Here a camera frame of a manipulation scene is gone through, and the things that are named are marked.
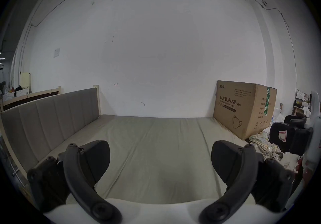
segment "bed headboard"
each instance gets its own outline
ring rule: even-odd
[[[0,127],[13,160],[26,176],[28,170],[99,114],[99,88],[95,86],[6,110],[1,113]]]

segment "beige mattress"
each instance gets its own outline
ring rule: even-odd
[[[211,164],[213,143],[246,144],[214,118],[101,115],[49,155],[57,157],[71,142],[81,146],[94,140],[110,146],[110,165],[96,185],[97,193],[155,204],[218,199],[226,185]]]

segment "cardboard box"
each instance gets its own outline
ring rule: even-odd
[[[259,84],[217,81],[213,117],[240,139],[270,125],[276,89]]]

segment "bed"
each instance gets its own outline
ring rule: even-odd
[[[96,184],[103,198],[169,204],[219,198],[226,185],[211,165],[217,140],[244,146],[214,118],[101,115],[99,88],[51,96],[1,114],[3,137],[26,175],[69,143],[106,140],[110,165]],[[70,196],[68,203],[75,203]]]

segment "plaid cloth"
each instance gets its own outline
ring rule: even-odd
[[[273,154],[277,153],[280,157],[278,160],[283,158],[283,153],[276,144],[271,144],[268,139],[268,134],[266,132],[261,132],[259,134],[250,136],[250,143],[254,145],[257,153],[261,153],[264,160],[271,158]]]

